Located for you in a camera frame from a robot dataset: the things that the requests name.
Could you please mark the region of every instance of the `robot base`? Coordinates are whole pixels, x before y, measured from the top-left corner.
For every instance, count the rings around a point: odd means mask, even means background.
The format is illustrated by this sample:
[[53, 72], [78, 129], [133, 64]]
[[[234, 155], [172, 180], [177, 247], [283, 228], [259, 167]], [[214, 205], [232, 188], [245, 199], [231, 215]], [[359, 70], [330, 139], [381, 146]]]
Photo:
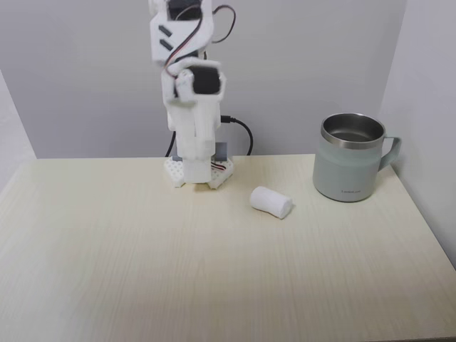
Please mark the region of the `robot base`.
[[[212, 169], [212, 180], [207, 184], [213, 190], [218, 189], [234, 172], [234, 164], [230, 159], [226, 162], [217, 162], [217, 164], [225, 166], [226, 170]], [[171, 157], [165, 162], [165, 173], [174, 187], [182, 187], [185, 184], [182, 162], [175, 162]]]

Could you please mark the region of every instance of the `mug handle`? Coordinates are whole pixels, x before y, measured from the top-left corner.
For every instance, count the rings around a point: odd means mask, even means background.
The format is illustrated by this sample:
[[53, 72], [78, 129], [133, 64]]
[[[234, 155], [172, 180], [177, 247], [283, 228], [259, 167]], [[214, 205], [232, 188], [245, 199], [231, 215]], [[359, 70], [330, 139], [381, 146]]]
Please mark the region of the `mug handle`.
[[402, 145], [402, 139], [397, 138], [397, 137], [385, 137], [385, 139], [393, 139], [393, 146], [391, 147], [391, 151], [388, 152], [385, 157], [382, 158], [380, 161], [380, 167], [378, 168], [378, 171], [384, 169], [387, 167], [389, 164], [394, 162], [400, 152], [400, 146]]

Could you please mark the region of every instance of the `mug rim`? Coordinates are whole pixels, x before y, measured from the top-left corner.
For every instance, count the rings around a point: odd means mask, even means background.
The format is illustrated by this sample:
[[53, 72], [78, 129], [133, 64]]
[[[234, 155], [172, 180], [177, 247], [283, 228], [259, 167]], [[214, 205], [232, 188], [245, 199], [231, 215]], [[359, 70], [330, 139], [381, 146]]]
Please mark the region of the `mug rim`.
[[[371, 140], [371, 141], [365, 141], [365, 142], [348, 141], [348, 140], [343, 140], [343, 139], [337, 138], [334, 135], [330, 134], [325, 129], [325, 123], [327, 120], [329, 120], [335, 116], [340, 116], [340, 115], [357, 115], [357, 116], [362, 116], [364, 118], [370, 119], [382, 127], [383, 134], [378, 139]], [[347, 148], [349, 150], [368, 150], [368, 149], [378, 147], [379, 145], [383, 144], [383, 140], [385, 139], [385, 136], [386, 136], [386, 129], [385, 129], [385, 126], [380, 121], [372, 118], [371, 116], [367, 116], [367, 115], [360, 114], [360, 113], [337, 113], [337, 114], [330, 115], [325, 120], [323, 120], [323, 122], [321, 124], [321, 135], [323, 136], [323, 138], [325, 138], [326, 141], [328, 141], [332, 145], [335, 145], [335, 146], [338, 146], [341, 148]]]

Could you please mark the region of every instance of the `wire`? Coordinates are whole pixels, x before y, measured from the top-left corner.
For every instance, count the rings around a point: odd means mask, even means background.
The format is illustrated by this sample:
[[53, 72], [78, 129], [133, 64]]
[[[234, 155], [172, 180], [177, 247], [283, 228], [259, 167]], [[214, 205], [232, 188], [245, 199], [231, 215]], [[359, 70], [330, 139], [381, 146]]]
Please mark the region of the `wire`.
[[178, 21], [180, 16], [183, 15], [183, 14], [186, 14], [190, 9], [199, 9], [201, 8], [201, 5], [191, 5], [191, 6], [188, 6], [186, 9], [184, 9], [182, 12], [180, 12], [177, 16], [176, 16], [176, 19], [174, 19], [175, 21]]
[[175, 141], [176, 141], [176, 132], [173, 132], [170, 147], [168, 148], [168, 152], [166, 152], [166, 158], [168, 158], [170, 156]]
[[[187, 7], [184, 11], [180, 12], [180, 14], [178, 16], [180, 16], [183, 12], [185, 12], [186, 10], [190, 9], [190, 7], [192, 6], [195, 6], [195, 5], [191, 5], [189, 7]], [[193, 30], [193, 32], [170, 54], [170, 56], [168, 57], [168, 59], [166, 60], [165, 62], [165, 71], [167, 72], [168, 75], [170, 75], [171, 77], [173, 78], [177, 78], [176, 75], [172, 75], [171, 72], [168, 70], [168, 67], [170, 66], [171, 64], [171, 61], [172, 59], [188, 44], [189, 41], [192, 40], [192, 38], [195, 36], [195, 34], [197, 34], [197, 32], [199, 31], [199, 29], [201, 28], [201, 24], [202, 24], [202, 19], [203, 19], [203, 15], [202, 15], [202, 11], [201, 11], [201, 17], [199, 18], [199, 21], [198, 21], [198, 24], [197, 24], [197, 27], [195, 27], [195, 29]]]
[[212, 41], [213, 44], [218, 44], [218, 43], [221, 43], [223, 42], [225, 39], [227, 39], [229, 37], [229, 35], [231, 34], [231, 32], [233, 31], [234, 29], [234, 25], [236, 24], [236, 11], [230, 6], [230, 5], [221, 5], [221, 6], [218, 6], [213, 12], [212, 14], [217, 14], [218, 11], [220, 11], [221, 9], [229, 9], [233, 12], [233, 22], [231, 24], [231, 28], [229, 29], [228, 31], [228, 34], [223, 37], [222, 39], [219, 39], [218, 41]]
[[[237, 120], [236, 118], [232, 118], [231, 116], [228, 116], [228, 115], [222, 115], [222, 123], [237, 123], [238, 125], [241, 125], [243, 128], [245, 128], [247, 133], [249, 133], [249, 138], [250, 138], [250, 147], [249, 147], [249, 152], [247, 153], [247, 155], [252, 155], [252, 150], [254, 149], [254, 136], [253, 136], [252, 131], [250, 130], [249, 126], [247, 126], [241, 120]], [[172, 147], [174, 146], [175, 140], [176, 140], [176, 132], [174, 132], [172, 134], [170, 148], [168, 149], [168, 152], [166, 154], [167, 157], [170, 156], [170, 153], [171, 153]]]
[[215, 162], [211, 162], [211, 165], [214, 169], [219, 169], [219, 170], [226, 170], [227, 168], [221, 164], [216, 164]]
[[239, 125], [241, 125], [243, 128], [246, 129], [246, 131], [249, 133], [249, 137], [250, 137], [250, 147], [249, 147], [249, 152], [247, 153], [247, 155], [251, 155], [252, 154], [252, 150], [254, 148], [254, 136], [252, 135], [252, 131], [250, 130], [249, 126], [247, 126], [245, 123], [243, 123], [242, 121], [240, 120], [237, 120], [235, 118], [231, 118], [231, 122], [232, 123], [237, 123]]

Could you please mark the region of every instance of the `light wood tabletop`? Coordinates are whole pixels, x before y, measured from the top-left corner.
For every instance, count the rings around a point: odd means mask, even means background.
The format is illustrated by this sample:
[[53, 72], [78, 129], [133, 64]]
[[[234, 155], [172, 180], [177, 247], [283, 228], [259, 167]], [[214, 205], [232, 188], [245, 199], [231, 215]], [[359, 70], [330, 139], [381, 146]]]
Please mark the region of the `light wood tabletop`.
[[[222, 187], [164, 159], [39, 160], [0, 196], [0, 341], [456, 336], [456, 271], [390, 167], [334, 202], [313, 155], [236, 157]], [[265, 186], [284, 220], [252, 209]]]

